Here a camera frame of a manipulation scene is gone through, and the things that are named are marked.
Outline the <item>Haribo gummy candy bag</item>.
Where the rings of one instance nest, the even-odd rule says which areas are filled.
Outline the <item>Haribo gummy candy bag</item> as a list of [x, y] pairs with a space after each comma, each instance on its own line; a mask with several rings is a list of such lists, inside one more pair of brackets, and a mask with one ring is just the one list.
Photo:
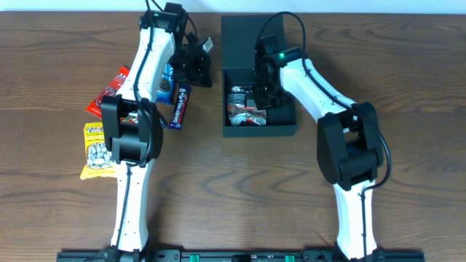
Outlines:
[[230, 87], [227, 110], [230, 125], [233, 127], [266, 125], [266, 111], [258, 110], [251, 86]]

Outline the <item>black gift box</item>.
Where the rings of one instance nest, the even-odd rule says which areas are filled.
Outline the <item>black gift box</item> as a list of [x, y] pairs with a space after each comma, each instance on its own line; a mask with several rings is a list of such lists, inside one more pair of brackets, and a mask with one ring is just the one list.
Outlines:
[[227, 97], [231, 88], [252, 87], [256, 83], [254, 46], [260, 30], [264, 29], [262, 36], [275, 35], [280, 48], [288, 47], [283, 19], [276, 17], [268, 22], [269, 18], [269, 15], [224, 15], [221, 17], [223, 136], [225, 138], [293, 136], [298, 129], [293, 98], [285, 101], [280, 107], [267, 109], [265, 125], [234, 126], [229, 121]]

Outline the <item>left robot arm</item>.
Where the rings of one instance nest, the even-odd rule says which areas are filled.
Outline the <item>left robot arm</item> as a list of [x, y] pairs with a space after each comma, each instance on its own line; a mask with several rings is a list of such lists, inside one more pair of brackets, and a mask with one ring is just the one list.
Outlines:
[[185, 32], [191, 18], [176, 3], [148, 8], [140, 18], [140, 41], [130, 73], [115, 96], [101, 103], [106, 149], [116, 163], [116, 225], [104, 261], [142, 261], [148, 240], [146, 208], [151, 169], [163, 142], [156, 98], [166, 65], [181, 84], [211, 87], [211, 39]]

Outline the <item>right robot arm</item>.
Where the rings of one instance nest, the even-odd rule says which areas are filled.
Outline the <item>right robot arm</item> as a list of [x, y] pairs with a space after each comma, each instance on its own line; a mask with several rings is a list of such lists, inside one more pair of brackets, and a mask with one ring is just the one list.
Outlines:
[[295, 98], [317, 122], [317, 163], [336, 195], [336, 244], [347, 260], [369, 258], [377, 247], [371, 191], [387, 153], [374, 107], [335, 90], [300, 48], [281, 48], [275, 35], [260, 38], [254, 51], [257, 107], [277, 108]]

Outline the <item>blue Oreo cookie pack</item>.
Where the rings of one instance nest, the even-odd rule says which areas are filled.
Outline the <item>blue Oreo cookie pack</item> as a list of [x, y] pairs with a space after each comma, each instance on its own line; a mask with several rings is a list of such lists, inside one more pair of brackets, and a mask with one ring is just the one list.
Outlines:
[[175, 86], [176, 80], [173, 78], [173, 67], [168, 63], [165, 66], [159, 87], [157, 89], [156, 102], [172, 105]]

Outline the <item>Dairy Milk chocolate bar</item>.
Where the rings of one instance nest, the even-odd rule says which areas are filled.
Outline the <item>Dairy Milk chocolate bar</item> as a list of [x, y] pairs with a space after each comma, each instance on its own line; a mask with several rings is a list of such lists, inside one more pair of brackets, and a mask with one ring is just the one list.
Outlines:
[[189, 85], [182, 84], [178, 87], [178, 95], [176, 98], [175, 107], [170, 124], [168, 125], [169, 129], [181, 130], [190, 93], [191, 87]]

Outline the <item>red green KitKat bar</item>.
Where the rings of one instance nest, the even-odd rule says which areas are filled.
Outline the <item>red green KitKat bar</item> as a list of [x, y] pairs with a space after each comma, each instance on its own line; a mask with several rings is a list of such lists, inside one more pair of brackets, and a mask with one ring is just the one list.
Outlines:
[[138, 123], [138, 116], [135, 114], [128, 114], [127, 116], [122, 116], [120, 118], [121, 122], [129, 122], [129, 123]]

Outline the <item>red dried fruit bag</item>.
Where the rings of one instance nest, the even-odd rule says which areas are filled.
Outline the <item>red dried fruit bag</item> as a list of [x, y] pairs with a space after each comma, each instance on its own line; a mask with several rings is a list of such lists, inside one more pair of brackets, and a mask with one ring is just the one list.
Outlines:
[[128, 77], [130, 69], [122, 65], [119, 69], [118, 74], [110, 81], [108, 86], [100, 92], [97, 97], [90, 102], [90, 104], [86, 107], [86, 111], [101, 118], [101, 103], [104, 96], [116, 96], [117, 91], [121, 88], [124, 84], [125, 79]]

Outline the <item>yellow sunflower seed bag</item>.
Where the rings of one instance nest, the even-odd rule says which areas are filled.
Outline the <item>yellow sunflower seed bag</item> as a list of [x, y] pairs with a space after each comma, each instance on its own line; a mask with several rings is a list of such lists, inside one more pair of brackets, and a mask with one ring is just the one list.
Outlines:
[[91, 178], [115, 178], [115, 161], [107, 150], [103, 124], [86, 123], [83, 129], [86, 163], [80, 175], [81, 180]]

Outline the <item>black mounting rail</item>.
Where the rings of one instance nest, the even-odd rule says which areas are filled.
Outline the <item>black mounting rail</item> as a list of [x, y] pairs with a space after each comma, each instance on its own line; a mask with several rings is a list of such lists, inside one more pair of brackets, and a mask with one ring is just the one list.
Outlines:
[[141, 262], [344, 262], [343, 253], [332, 249], [307, 249], [299, 252], [252, 251], [180, 251], [152, 250], [151, 252], [62, 251], [57, 262], [141, 261]]

